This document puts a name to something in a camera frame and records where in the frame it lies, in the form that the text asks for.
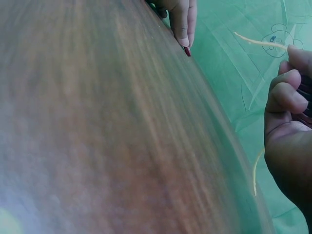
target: green background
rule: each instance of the green background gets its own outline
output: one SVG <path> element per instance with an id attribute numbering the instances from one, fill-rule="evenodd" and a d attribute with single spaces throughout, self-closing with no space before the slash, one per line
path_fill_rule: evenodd
<path id="1" fill-rule="evenodd" d="M 312 1 L 198 0 L 192 56 L 221 102 L 253 165 L 264 147 L 263 118 L 269 84 L 280 62 L 288 57 L 284 54 L 275 58 L 283 54 L 280 49 L 271 51 L 275 56 L 272 57 L 261 45 L 250 44 L 233 31 L 254 40 L 276 35 L 285 45 L 293 41 L 291 35 L 291 39 L 302 42 L 304 49 L 312 50 Z M 264 158 L 259 161 L 256 175 L 276 232 L 307 234 L 302 213 L 280 192 Z"/>

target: blurry wooden board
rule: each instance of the blurry wooden board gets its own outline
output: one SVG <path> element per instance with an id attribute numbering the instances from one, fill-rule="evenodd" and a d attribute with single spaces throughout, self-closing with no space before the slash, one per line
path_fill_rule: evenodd
<path id="1" fill-rule="evenodd" d="M 272 233 L 201 72 L 144 1 L 0 1 L 0 208 L 26 234 Z"/>

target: fingernail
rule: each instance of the fingernail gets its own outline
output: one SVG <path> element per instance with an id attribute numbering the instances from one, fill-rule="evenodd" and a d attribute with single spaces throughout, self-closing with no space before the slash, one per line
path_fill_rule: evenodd
<path id="1" fill-rule="evenodd" d="M 184 51 L 185 51 L 185 53 L 186 53 L 186 55 L 188 56 L 188 57 L 190 57 L 192 54 L 191 54 L 191 50 L 190 50 L 190 48 L 189 47 L 184 47 Z"/>
<path id="2" fill-rule="evenodd" d="M 297 103 L 297 104 L 308 104 L 308 101 L 298 92 L 295 92 L 293 94 L 293 100 Z"/>
<path id="3" fill-rule="evenodd" d="M 190 45 L 189 39 L 188 38 L 183 38 L 183 39 L 178 39 L 178 42 L 180 45 L 183 47 L 188 47 Z"/>
<path id="4" fill-rule="evenodd" d="M 293 49 L 293 50 L 297 50 L 298 48 L 294 45 L 289 45 L 288 48 Z"/>

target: cartoon drawing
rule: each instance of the cartoon drawing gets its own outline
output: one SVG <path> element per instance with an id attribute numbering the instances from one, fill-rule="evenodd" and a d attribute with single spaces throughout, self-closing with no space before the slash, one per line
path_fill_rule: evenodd
<path id="1" fill-rule="evenodd" d="M 294 39 L 295 27 L 296 25 L 290 32 L 288 32 L 286 25 L 275 24 L 271 28 L 272 33 L 265 36 L 261 41 L 278 43 L 283 46 L 295 45 L 296 47 L 303 49 L 302 41 Z M 263 45 L 262 48 L 268 53 L 268 55 L 274 58 L 280 58 L 286 53 L 285 50 L 276 46 Z"/>

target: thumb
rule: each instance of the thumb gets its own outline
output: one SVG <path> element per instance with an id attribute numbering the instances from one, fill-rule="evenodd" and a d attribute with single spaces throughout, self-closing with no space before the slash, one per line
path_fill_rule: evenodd
<path id="1" fill-rule="evenodd" d="M 188 10 L 189 1 L 180 1 L 169 13 L 170 26 L 180 45 L 188 47 L 190 45 L 188 30 Z"/>

